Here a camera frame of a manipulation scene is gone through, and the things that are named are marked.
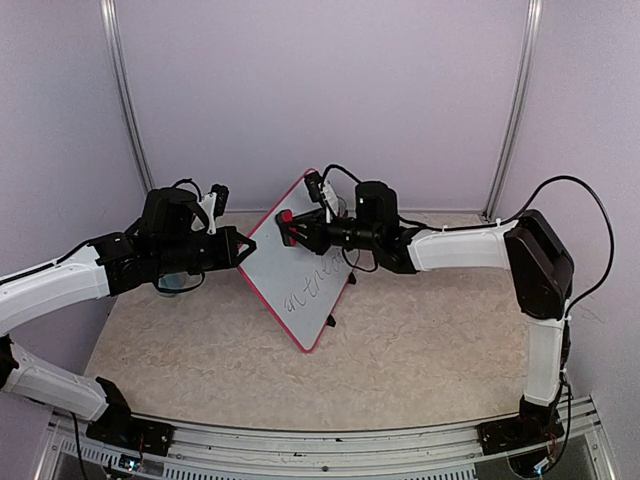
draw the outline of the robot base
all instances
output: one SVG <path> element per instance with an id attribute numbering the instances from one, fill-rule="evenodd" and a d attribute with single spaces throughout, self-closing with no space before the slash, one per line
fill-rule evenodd
<path id="1" fill-rule="evenodd" d="M 101 377 L 96 381 L 104 389 L 109 406 L 98 420 L 87 426 L 87 437 L 134 452 L 166 457 L 174 427 L 168 423 L 132 417 L 118 387 Z"/>
<path id="2" fill-rule="evenodd" d="M 551 422 L 544 429 L 539 424 L 528 425 L 529 422 L 520 416 L 481 423 L 478 425 L 478 436 L 484 455 L 493 455 L 519 448 L 540 445 L 564 435 L 560 415 L 554 411 Z"/>

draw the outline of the lavender wall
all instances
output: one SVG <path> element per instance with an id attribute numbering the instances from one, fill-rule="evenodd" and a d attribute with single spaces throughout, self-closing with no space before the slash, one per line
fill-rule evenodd
<path id="1" fill-rule="evenodd" d="M 118 107 L 99 2 L 0 2 L 0 276 L 124 228 L 143 195 Z M 82 372 L 110 301 L 16 329 Z M 0 393 L 0 471 L 33 478 L 49 410 Z"/>
<path id="2" fill-rule="evenodd" d="M 640 4 L 546 2 L 527 106 L 501 215 L 544 178 L 572 173 L 608 207 L 617 242 L 611 279 L 576 308 L 570 377 L 592 393 L 621 478 L 637 478 L 640 451 Z M 578 187 L 544 191 L 543 209 L 576 261 L 576 291 L 600 276 L 604 223 Z"/>
<path id="3" fill-rule="evenodd" d="M 479 211 L 527 5 L 117 2 L 154 178 L 226 183 L 230 208 L 263 209 L 308 167 L 337 162 L 396 187 L 404 208 Z"/>

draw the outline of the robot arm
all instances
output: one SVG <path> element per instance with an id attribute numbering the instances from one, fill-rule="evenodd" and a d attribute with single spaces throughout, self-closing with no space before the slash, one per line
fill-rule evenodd
<path id="1" fill-rule="evenodd" d="M 574 265 L 540 212 L 529 210 L 512 221 L 487 226 L 405 227 L 396 193 L 382 182 L 358 181 L 355 217 L 336 213 L 331 206 L 335 193 L 318 172 L 310 173 L 305 182 L 320 208 L 277 216 L 285 245 L 300 243 L 318 255 L 330 246 L 369 250 L 376 264 L 399 274 L 458 267 L 510 270 L 528 326 L 527 381 L 519 417 L 510 424 L 489 425 L 491 434 L 483 432 L 481 438 L 493 440 L 483 448 L 496 453 L 544 441 L 550 433 L 562 435 L 556 405 L 569 353 L 565 305 Z"/>
<path id="2" fill-rule="evenodd" d="M 142 216 L 126 232 L 89 240 L 61 259 L 0 278 L 0 390 L 76 413 L 93 422 L 89 436 L 139 445 L 149 422 L 132 424 L 136 420 L 112 382 L 47 363 L 13 343 L 9 332 L 65 306 L 116 296 L 143 283 L 161 289 L 163 275 L 187 272 L 204 279 L 205 272 L 237 267 L 256 246 L 235 227 L 216 228 L 227 195 L 219 185 L 202 198 L 176 187 L 152 190 Z M 248 248 L 239 252 L 240 245 Z M 153 427 L 166 432 L 160 424 Z M 152 436 L 147 432 L 145 438 Z"/>

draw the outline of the metal rail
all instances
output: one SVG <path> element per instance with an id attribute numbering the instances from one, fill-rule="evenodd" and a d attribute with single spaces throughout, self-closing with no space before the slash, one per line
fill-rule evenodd
<path id="1" fill-rule="evenodd" d="M 138 122 L 133 111 L 133 101 L 129 92 L 129 83 L 127 82 L 127 71 L 122 53 L 122 43 L 120 42 L 120 31 L 118 30 L 118 17 L 116 16 L 115 0 L 101 0 L 102 21 L 104 23 L 104 31 L 107 36 L 109 46 L 109 54 L 113 66 L 113 72 L 116 76 L 116 84 L 118 86 L 118 96 L 120 98 L 120 106 L 127 126 L 129 141 L 133 150 L 133 157 L 138 172 L 140 183 L 145 193 L 149 193 L 154 188 L 153 177 L 147 158 L 142 148 L 142 140 L 140 131 L 138 130 Z"/>
<path id="2" fill-rule="evenodd" d="M 558 407 L 566 422 L 567 403 Z M 364 432 L 287 432 L 213 427 L 169 420 L 175 428 L 169 455 L 145 455 L 146 478 L 179 480 L 272 480 L 275 478 L 348 479 L 468 479 L 475 465 L 506 456 L 483 456 L 476 426 L 480 420 L 433 427 Z M 571 437 L 595 435 L 600 419 L 591 398 L 572 403 Z M 75 455 L 73 423 L 63 414 L 52 417 L 48 433 L 49 457 L 55 452 Z M 87 462 L 117 464 L 120 455 L 137 452 L 81 437 Z M 537 447 L 509 452 L 524 453 Z M 600 449 L 599 455 L 606 453 Z M 41 462 L 41 480 L 49 480 L 52 460 Z M 602 479 L 614 477 L 600 476 Z"/>
<path id="3" fill-rule="evenodd" d="M 518 77 L 516 80 L 516 88 L 511 102 L 511 112 L 509 121 L 502 141 L 500 150 L 500 158 L 498 160 L 498 168 L 489 190 L 489 197 L 485 204 L 483 215 L 488 220 L 493 220 L 498 207 L 498 201 L 504 188 L 504 182 L 507 178 L 507 171 L 513 157 L 513 150 L 518 135 L 520 120 L 524 112 L 524 103 L 527 96 L 527 88 L 531 77 L 533 67 L 533 57 L 536 50 L 536 42 L 538 39 L 538 31 L 540 29 L 540 17 L 542 15 L 542 0 L 529 0 L 529 11 L 527 15 L 527 23 L 524 33 L 524 41 L 522 43 L 522 53 L 520 55 L 520 66 L 518 68 Z"/>

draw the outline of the table surface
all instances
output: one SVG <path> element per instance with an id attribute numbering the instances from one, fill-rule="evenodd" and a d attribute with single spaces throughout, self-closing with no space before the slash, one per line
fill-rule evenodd
<path id="1" fill-rule="evenodd" d="M 222 223 L 246 233 L 261 216 Z M 356 276 L 308 355 L 235 270 L 174 298 L 143 286 L 119 297 L 86 374 L 114 381 L 135 412 L 211 425 L 368 430 L 517 410 L 526 326 L 507 272 Z"/>

